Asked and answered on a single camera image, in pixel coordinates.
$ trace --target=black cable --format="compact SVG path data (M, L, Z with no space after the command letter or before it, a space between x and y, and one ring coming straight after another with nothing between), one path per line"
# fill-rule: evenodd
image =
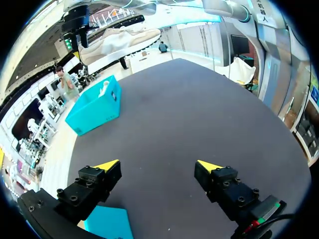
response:
M295 217L295 214L283 214L283 215L278 215L268 221L265 221L264 223L261 223L260 225L254 227L254 229L259 229L259 228L263 228L269 224L272 224L274 222L280 221L280 220L284 220L284 219L293 219Z

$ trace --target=computer monitor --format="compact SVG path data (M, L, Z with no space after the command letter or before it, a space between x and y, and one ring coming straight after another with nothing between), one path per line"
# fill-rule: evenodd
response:
M49 93L50 93L50 92L49 92L48 88L47 88L47 87L44 87L42 90L40 90L40 91L38 92L38 95L39 95L40 99L43 100L43 99L45 98L45 95L47 95L47 94L49 94Z
M55 82L51 83L51 87L53 88L54 91L58 89L59 83L60 83L59 80L56 80Z
M231 35L234 55L249 53L249 42L245 36Z

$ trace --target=white floor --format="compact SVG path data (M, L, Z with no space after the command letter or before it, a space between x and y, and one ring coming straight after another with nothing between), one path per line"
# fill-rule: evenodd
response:
M89 87L111 75L114 75L117 80L121 80L122 78L131 75L132 72L135 73L150 66L172 59L170 52L161 54L159 51L154 51L153 49L149 50L149 52L150 53L147 55L147 59L143 61L140 61L142 58L144 58L142 53L136 54L133 58L129 57L129 60L127 61L129 69L127 70L124 70L120 63L111 66L110 68L101 72L97 80L92 82ZM176 52L173 53L173 57L174 59L184 58L199 65L205 66L211 70L213 69L212 60L207 58ZM51 148L48 150L45 157L45 166L40 187L45 189L51 196L55 198L56 190L58 188L63 189L67 187L69 165L75 140L77 138L77 134L65 122L65 118L72 109L73 105L74 103L72 102L69 102L66 105L67 109L63 112L58 121L58 132L53 137Z

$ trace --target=cyan box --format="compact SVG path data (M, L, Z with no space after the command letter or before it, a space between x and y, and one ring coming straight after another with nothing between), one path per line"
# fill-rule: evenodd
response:
M105 81L109 81L109 85L105 94L99 97ZM65 121L78 135L84 135L117 118L120 115L121 92L114 76L104 79L80 96Z
M87 220L86 231L107 239L133 239L125 209L96 206Z

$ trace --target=black table surface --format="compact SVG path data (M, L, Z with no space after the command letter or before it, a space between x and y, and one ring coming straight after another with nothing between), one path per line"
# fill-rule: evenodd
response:
M127 210L134 238L230 238L237 224L194 178L198 159L232 166L261 200L274 195L287 202L284 213L298 210L311 184L307 161L253 94L183 59L119 83L120 117L76 139L68 183L85 165L119 159L123 176L104 205Z

